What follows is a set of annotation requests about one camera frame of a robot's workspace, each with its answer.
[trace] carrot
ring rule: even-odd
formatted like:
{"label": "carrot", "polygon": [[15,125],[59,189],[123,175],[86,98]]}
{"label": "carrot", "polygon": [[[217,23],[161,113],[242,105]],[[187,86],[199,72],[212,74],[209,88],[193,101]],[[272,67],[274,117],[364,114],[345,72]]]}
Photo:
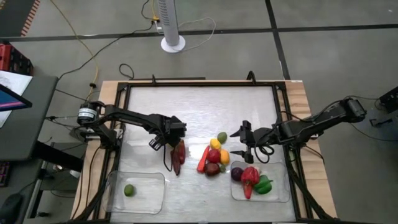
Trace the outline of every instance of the carrot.
{"label": "carrot", "polygon": [[207,146],[199,163],[198,163],[198,167],[197,167],[198,172],[205,172],[206,158],[207,158],[207,154],[209,153],[209,150],[210,150],[210,146]]}

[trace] gray floor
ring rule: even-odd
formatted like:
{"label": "gray floor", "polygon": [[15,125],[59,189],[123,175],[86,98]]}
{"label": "gray floor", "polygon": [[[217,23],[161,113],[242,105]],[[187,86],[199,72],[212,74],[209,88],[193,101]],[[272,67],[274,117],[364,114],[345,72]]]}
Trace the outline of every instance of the gray floor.
{"label": "gray floor", "polygon": [[[79,34],[112,34],[147,27],[140,15],[144,1],[56,1]],[[176,0],[178,21],[212,17],[220,29],[270,27],[264,1]],[[279,27],[350,26],[398,22],[396,1],[272,1]],[[208,22],[186,29],[209,29]],[[67,24],[49,1],[42,1],[28,36],[71,35]],[[206,35],[186,36],[195,45]],[[398,83],[398,29],[291,32],[280,34],[292,79],[303,80],[313,112],[346,95],[377,97]],[[98,56],[99,82],[123,80],[120,63],[130,64],[137,78],[207,77],[242,79],[253,70],[260,79],[280,80],[282,72],[272,34],[219,34],[201,47],[170,55],[160,49],[160,37],[123,39]],[[85,41],[93,51],[108,39]],[[13,43],[35,65],[37,75],[55,75],[80,66],[89,54],[74,40]],[[94,77],[90,62],[67,75],[58,89],[85,97]],[[80,101],[56,93],[49,115],[75,115]],[[372,110],[373,102],[363,101]],[[74,119],[63,121],[74,124]],[[63,127],[46,122],[40,139],[71,142]],[[326,172],[338,216],[343,220],[396,223],[398,220],[397,144],[378,142],[341,124],[320,138]],[[43,199],[66,220],[67,199]],[[52,223],[56,219],[26,223]]]}

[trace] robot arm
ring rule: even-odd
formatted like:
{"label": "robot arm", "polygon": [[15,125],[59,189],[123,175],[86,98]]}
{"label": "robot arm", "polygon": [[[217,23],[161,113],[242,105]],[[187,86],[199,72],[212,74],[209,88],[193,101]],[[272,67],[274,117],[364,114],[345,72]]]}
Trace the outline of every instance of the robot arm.
{"label": "robot arm", "polygon": [[321,135],[324,130],[331,128],[342,122],[357,123],[365,118],[366,110],[358,100],[345,98],[328,106],[318,114],[300,119],[283,121],[272,125],[272,128],[259,128],[251,131],[249,121],[243,121],[239,131],[231,137],[240,137],[241,143],[247,146],[245,151],[235,151],[245,158],[245,162],[253,163],[251,148],[259,147],[261,152],[267,154],[264,147],[271,148],[270,145],[293,144],[302,147],[314,134]]}
{"label": "robot arm", "polygon": [[[104,108],[104,114],[100,117],[102,108]],[[149,142],[149,145],[156,151],[165,144],[175,147],[187,130],[187,124],[175,116],[169,118],[161,114],[144,115],[120,109],[114,105],[104,105],[100,101],[86,102],[80,106],[77,123],[93,129],[101,139],[101,147],[105,149],[117,144],[116,132],[104,124],[107,121],[120,121],[140,126],[149,134],[155,134],[156,137]]]}

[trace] mouse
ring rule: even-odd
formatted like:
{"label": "mouse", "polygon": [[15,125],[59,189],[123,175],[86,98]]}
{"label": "mouse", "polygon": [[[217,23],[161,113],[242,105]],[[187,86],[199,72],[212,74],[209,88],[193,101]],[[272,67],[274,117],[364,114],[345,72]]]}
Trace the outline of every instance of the mouse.
{"label": "mouse", "polygon": [[0,208],[0,224],[11,224],[17,221],[22,199],[23,196],[20,193],[8,196]]}

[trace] tower fan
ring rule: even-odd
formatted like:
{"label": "tower fan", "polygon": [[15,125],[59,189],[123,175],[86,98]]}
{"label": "tower fan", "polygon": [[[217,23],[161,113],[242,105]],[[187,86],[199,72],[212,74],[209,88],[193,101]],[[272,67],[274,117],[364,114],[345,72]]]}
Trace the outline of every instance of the tower fan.
{"label": "tower fan", "polygon": [[180,52],[185,47],[185,39],[178,34],[174,0],[158,0],[157,3],[164,32],[160,46],[168,53]]}

